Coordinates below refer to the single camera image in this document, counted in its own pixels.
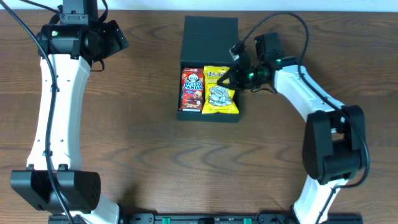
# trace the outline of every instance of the black box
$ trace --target black box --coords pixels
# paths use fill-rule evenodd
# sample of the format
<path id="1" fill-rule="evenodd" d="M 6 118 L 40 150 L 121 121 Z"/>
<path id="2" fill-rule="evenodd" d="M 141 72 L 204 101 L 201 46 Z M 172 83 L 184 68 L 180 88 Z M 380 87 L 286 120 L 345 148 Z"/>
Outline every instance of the black box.
<path id="1" fill-rule="evenodd" d="M 203 68 L 205 65 L 232 66 L 235 65 L 229 49 L 239 42 L 238 18 L 186 16 L 180 58 L 180 94 L 181 102 L 181 72 L 184 68 Z M 238 122 L 241 115 L 241 96 L 236 91 L 234 102 L 239 114 L 202 114 L 198 112 L 179 111 L 177 119 L 184 121 L 218 121 Z"/>

